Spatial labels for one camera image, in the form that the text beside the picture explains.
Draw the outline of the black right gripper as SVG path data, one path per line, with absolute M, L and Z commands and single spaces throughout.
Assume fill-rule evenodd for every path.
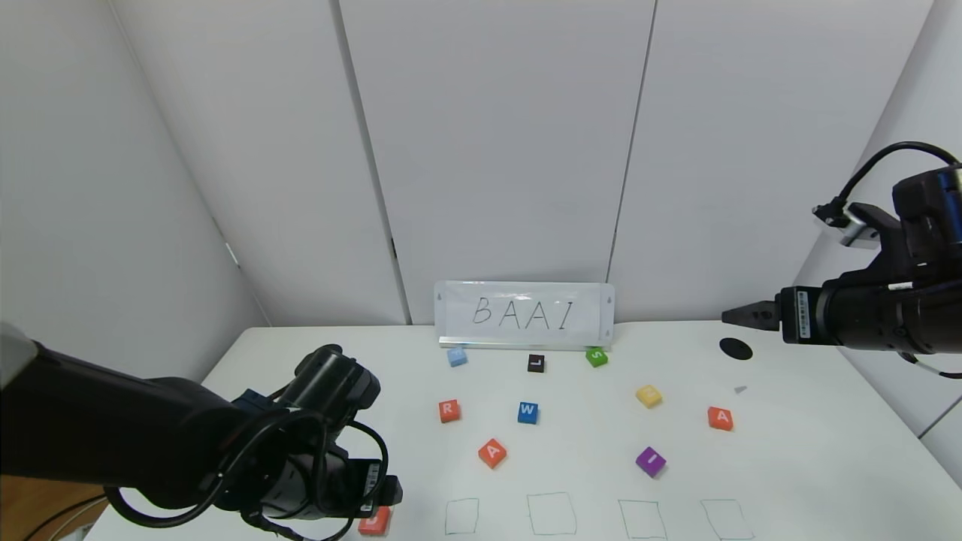
M 729 325 L 779 331 L 785 343 L 841 346 L 893 352 L 899 308 L 893 295 L 877 287 L 784 288 L 774 301 L 759 301 L 725 310 Z

